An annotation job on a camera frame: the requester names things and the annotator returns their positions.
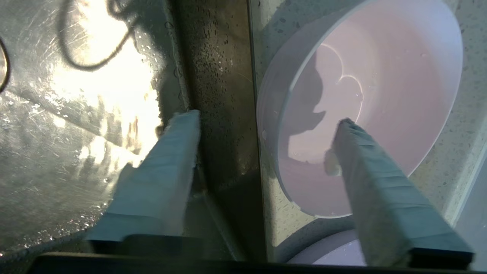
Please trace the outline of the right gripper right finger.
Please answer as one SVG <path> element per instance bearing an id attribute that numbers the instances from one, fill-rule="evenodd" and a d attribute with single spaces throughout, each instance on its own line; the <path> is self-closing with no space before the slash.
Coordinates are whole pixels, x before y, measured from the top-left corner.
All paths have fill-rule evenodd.
<path id="1" fill-rule="evenodd" d="M 368 266 L 470 268 L 470 246 L 353 120 L 339 121 L 325 170 L 341 174 Z"/>

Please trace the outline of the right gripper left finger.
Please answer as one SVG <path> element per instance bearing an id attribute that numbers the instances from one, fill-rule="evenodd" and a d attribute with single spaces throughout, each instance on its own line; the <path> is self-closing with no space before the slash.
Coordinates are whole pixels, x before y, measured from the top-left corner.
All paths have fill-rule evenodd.
<path id="1" fill-rule="evenodd" d="M 200 112 L 175 114 L 138 167 L 126 166 L 88 241 L 181 236 L 200 141 Z"/>

